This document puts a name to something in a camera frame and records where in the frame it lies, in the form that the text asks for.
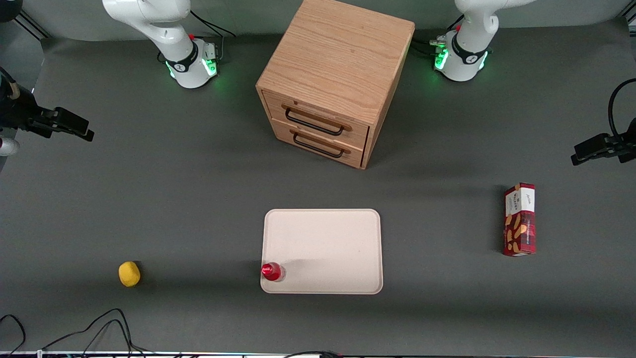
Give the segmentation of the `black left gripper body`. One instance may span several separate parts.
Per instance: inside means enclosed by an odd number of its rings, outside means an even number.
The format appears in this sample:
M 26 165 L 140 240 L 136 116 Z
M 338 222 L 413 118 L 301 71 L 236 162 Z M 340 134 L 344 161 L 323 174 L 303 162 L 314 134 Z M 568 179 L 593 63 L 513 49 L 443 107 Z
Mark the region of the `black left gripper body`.
M 633 118 L 626 132 L 618 134 L 618 143 L 622 147 L 618 155 L 620 163 L 624 164 L 636 159 L 636 118 Z

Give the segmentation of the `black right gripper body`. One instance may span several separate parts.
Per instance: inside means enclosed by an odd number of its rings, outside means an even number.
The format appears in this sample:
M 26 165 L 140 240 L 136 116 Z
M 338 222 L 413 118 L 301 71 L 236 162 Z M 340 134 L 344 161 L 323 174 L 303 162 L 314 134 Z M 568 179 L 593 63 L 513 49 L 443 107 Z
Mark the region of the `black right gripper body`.
M 38 115 L 38 104 L 32 93 L 23 88 L 4 69 L 1 72 L 0 126 L 2 129 L 30 131 L 30 122 Z

